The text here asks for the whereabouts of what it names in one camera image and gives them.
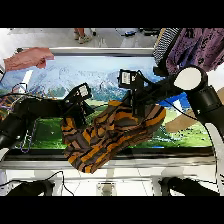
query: green grass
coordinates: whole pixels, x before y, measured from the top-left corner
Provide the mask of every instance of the green grass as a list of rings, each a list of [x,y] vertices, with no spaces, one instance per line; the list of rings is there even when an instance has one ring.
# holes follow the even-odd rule
[[[91,114],[87,118],[87,123],[90,125],[95,116],[100,114],[106,106],[98,108],[95,113]],[[200,123],[196,123],[190,129],[180,131],[178,133],[167,133],[164,128],[164,124],[173,120],[176,117],[176,112],[174,110],[167,109],[167,116],[162,125],[162,128],[154,133],[154,137],[150,141],[140,143],[132,148],[148,148],[154,146],[161,147],[190,147],[190,146],[210,146],[211,142],[206,130]],[[34,141],[32,148],[39,149],[64,149],[66,145],[62,144],[62,133],[60,129],[61,118],[39,120],[37,126],[36,134],[34,136]]]

